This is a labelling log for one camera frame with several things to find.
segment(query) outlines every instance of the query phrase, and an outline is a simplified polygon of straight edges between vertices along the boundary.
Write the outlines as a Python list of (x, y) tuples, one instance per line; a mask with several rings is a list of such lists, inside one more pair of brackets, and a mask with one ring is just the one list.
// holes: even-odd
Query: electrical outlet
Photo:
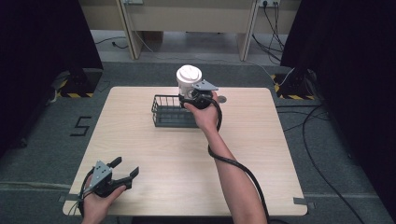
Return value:
[(276, 4), (279, 7), (280, 0), (260, 0), (259, 7), (264, 7), (264, 1), (267, 2), (267, 7), (275, 7)]

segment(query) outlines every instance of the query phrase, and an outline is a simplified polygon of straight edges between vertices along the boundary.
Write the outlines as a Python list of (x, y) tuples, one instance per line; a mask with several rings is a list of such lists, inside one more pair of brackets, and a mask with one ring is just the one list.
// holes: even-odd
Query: hand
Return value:
[[(92, 175), (88, 177), (85, 188), (91, 183)], [(88, 192), (84, 198), (84, 219), (83, 224), (97, 224), (102, 222), (106, 215), (110, 205), (126, 190), (126, 186), (123, 185), (115, 189), (106, 198), (101, 198), (94, 192)]]
[[(216, 102), (219, 102), (218, 95), (216, 94), (216, 92), (212, 91), (212, 94), (213, 94), (213, 99)], [(210, 106), (202, 110), (188, 103), (185, 103), (184, 107), (190, 110), (190, 112), (194, 115), (195, 122), (204, 133), (217, 131), (216, 126), (218, 123), (218, 110), (213, 104), (210, 104)]]

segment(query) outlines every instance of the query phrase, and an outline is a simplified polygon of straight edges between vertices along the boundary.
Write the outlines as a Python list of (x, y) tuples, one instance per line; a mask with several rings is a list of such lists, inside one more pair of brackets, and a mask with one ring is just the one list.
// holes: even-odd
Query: gray carpet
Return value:
[[(0, 160), (0, 223), (79, 223), (80, 217), (62, 212), (60, 197), (72, 185), (96, 121), (111, 87), (114, 86), (176, 86), (175, 63), (104, 63), (105, 71), (92, 98), (58, 98), (46, 107), (28, 136), (26, 148), (9, 150)], [(259, 66), (197, 64), (204, 78), (219, 87), (259, 87), (272, 91), (280, 105), (319, 105), (320, 101), (283, 100), (276, 98), (271, 78)], [(288, 69), (266, 67), (270, 74)], [(313, 107), (279, 107), (284, 130), (301, 124)], [(326, 108), (320, 108), (305, 126), (306, 142), (318, 168), (345, 196), (365, 223), (393, 223), (375, 194), (362, 169), (348, 157), (339, 133), (328, 120)], [(85, 136), (75, 129), (90, 126)], [(359, 223), (349, 208), (323, 181), (304, 148), (302, 126), (285, 131), (290, 153), (308, 201), (308, 214), (303, 217), (277, 217), (289, 223)], [(4, 184), (4, 182), (35, 182), (41, 186)], [(221, 223), (213, 218), (147, 218), (136, 217), (134, 223)], [(108, 217), (106, 223), (117, 223)], [(122, 217), (120, 223), (131, 223)]]

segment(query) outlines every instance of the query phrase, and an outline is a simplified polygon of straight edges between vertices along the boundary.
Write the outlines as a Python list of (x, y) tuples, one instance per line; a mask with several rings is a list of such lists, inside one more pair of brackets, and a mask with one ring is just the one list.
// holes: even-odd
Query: hazard tape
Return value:
[[(276, 75), (271, 75), (272, 80), (275, 80)], [(309, 93), (309, 90), (306, 92), (299, 92), (297, 94), (285, 94), (282, 92), (282, 86), (279, 86), (280, 83), (275, 83), (274, 88), (276, 92), (276, 96), (281, 99), (290, 99), (290, 100), (314, 100), (315, 97)]]
[(69, 97), (69, 98), (82, 98), (82, 97), (93, 97), (93, 92), (92, 90), (78, 90), (78, 92), (68, 92), (67, 89), (67, 81), (68, 79), (66, 78), (61, 86), (58, 89), (57, 96), (58, 97)]

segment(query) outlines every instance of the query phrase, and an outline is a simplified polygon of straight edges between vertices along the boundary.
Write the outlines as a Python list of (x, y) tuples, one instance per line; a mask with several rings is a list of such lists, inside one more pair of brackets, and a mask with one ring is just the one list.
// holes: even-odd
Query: wooden table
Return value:
[[(70, 189), (77, 194), (88, 171), (122, 156), (113, 178), (140, 174), (110, 207), (117, 216), (229, 216), (219, 177), (199, 129), (156, 128), (151, 105), (155, 94), (177, 94), (178, 88), (116, 87), (108, 95), (85, 156)], [(271, 216), (302, 216), (305, 205), (276, 108), (267, 89), (219, 88), (220, 134), (235, 157), (257, 177)], [(68, 214), (73, 201), (66, 201)]]

